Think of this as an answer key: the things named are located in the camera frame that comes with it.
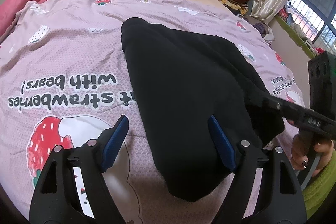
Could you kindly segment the black sweater orange cuffs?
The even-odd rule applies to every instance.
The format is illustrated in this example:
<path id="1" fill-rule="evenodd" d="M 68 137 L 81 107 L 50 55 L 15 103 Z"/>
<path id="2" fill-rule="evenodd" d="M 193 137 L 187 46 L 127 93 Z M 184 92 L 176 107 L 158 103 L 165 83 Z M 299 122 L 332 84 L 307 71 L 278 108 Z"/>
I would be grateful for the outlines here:
<path id="1" fill-rule="evenodd" d="M 122 50 L 155 167 L 171 195 L 195 202 L 240 160 L 242 140 L 265 147 L 284 131 L 268 91 L 234 43 L 130 18 Z"/>

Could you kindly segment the green window sill mat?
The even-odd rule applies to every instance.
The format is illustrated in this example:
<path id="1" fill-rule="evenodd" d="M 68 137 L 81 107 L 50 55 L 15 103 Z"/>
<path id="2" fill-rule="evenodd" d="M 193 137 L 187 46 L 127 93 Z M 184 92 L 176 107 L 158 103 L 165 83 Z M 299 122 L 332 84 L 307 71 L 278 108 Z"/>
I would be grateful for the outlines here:
<path id="1" fill-rule="evenodd" d="M 303 41 L 295 32 L 295 30 L 293 30 L 280 16 L 276 15 L 274 19 L 288 34 L 288 36 L 294 41 L 296 46 L 300 47 L 303 50 L 307 57 L 309 57 L 310 59 L 316 57 L 317 54 L 311 49 L 311 47 L 309 47 L 309 44 L 306 41 Z"/>

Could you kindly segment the window with bars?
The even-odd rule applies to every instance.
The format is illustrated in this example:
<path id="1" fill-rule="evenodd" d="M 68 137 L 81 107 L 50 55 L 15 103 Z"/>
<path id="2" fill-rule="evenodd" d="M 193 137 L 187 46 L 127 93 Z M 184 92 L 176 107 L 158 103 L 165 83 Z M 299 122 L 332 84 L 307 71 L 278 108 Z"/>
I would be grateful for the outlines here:
<path id="1" fill-rule="evenodd" d="M 293 22 L 315 48 L 335 54 L 335 0 L 289 0 Z"/>

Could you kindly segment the pink strawberry bed sheet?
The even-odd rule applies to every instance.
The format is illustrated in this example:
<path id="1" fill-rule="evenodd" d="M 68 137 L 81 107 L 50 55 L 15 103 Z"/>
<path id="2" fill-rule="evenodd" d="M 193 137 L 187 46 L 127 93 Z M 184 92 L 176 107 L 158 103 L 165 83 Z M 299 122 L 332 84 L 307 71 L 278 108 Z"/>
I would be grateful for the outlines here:
<path id="1" fill-rule="evenodd" d="M 27 217 L 56 145 L 80 147 L 128 117 L 129 133 L 106 184 L 127 221 L 210 223 L 232 176 L 197 202 L 169 194 L 154 166 L 121 48 L 132 17 L 233 42 L 270 94 L 303 105 L 292 71 L 250 24 L 192 0 L 29 2 L 1 38 L 1 185 Z"/>

